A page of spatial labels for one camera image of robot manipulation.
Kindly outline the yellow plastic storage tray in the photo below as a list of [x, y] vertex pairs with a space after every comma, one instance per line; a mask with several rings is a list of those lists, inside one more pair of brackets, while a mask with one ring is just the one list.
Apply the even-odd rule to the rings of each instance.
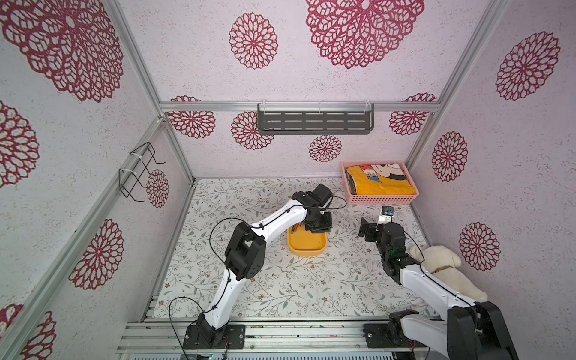
[[315, 257], [328, 247], [326, 233], [312, 233], [305, 229], [304, 223], [292, 226], [286, 231], [287, 244], [293, 255]]

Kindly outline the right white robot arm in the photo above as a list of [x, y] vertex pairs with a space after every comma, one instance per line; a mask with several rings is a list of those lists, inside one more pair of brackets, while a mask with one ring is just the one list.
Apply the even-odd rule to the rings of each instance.
[[478, 302], [452, 289], [425, 270], [406, 250], [406, 232], [395, 222], [361, 219], [358, 235], [373, 242], [385, 273], [412, 290], [440, 316], [430, 319], [413, 310], [389, 316], [390, 341], [419, 342], [449, 359], [517, 359], [501, 310], [492, 302]]

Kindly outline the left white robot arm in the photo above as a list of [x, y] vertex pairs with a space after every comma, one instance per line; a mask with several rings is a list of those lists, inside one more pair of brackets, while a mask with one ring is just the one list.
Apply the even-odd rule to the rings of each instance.
[[236, 300], [244, 285], [262, 269], [266, 248], [289, 228], [303, 223], [311, 233], [329, 233], [332, 213], [329, 206], [333, 193], [324, 184], [312, 191], [295, 192], [279, 210], [255, 223], [241, 220], [224, 252], [223, 278], [208, 310], [199, 315], [196, 324], [204, 332], [215, 332], [230, 321]]

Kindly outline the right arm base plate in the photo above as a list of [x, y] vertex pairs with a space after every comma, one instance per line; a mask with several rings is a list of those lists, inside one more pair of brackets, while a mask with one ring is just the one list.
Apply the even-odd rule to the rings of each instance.
[[368, 348], [411, 347], [411, 340], [404, 335], [401, 320], [417, 311], [402, 310], [391, 313], [386, 323], [366, 323], [363, 325], [364, 339]]

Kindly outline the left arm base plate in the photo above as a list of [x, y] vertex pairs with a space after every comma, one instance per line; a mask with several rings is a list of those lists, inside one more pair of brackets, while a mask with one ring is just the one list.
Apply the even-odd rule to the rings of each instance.
[[184, 350], [241, 350], [245, 346], [245, 325], [225, 325], [218, 330], [202, 329], [200, 325], [187, 327]]

